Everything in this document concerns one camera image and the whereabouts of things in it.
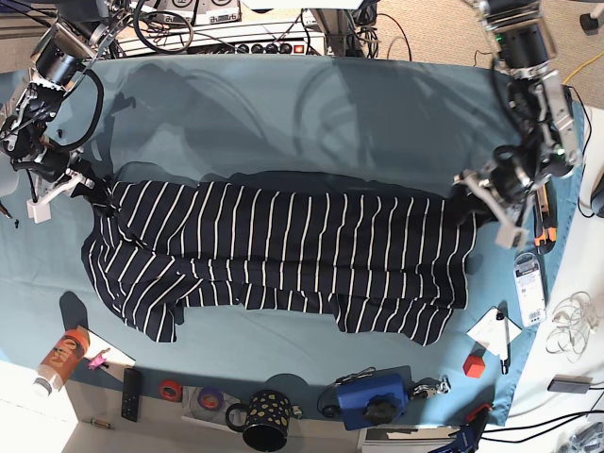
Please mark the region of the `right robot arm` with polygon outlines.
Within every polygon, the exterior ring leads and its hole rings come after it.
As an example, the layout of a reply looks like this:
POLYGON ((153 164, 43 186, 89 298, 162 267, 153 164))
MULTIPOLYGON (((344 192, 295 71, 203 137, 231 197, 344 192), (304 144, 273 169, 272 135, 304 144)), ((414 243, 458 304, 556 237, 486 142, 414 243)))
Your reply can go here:
POLYGON ((50 203, 62 193, 98 203, 106 197, 104 181, 82 157, 100 122, 105 97, 92 67, 109 54, 133 19, 127 1, 58 1, 55 6, 56 19, 33 50, 31 67, 1 108, 1 152, 13 171, 27 175, 26 210, 36 224, 50 220, 50 203), (90 125, 78 140, 58 143, 47 136, 47 126, 84 78, 96 88, 90 125))

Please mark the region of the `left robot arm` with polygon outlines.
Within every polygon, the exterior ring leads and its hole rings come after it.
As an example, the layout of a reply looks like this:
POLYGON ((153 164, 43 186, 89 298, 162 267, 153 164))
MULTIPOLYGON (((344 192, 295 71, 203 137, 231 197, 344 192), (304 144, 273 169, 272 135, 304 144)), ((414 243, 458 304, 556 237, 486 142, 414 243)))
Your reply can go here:
POLYGON ((571 101, 551 67, 556 46, 538 1, 468 5, 489 35, 489 81, 519 142, 498 146, 481 169, 456 175, 452 198, 461 217, 476 213, 499 223, 498 245, 522 249, 532 239, 545 255, 558 239, 551 180, 581 164, 571 101))

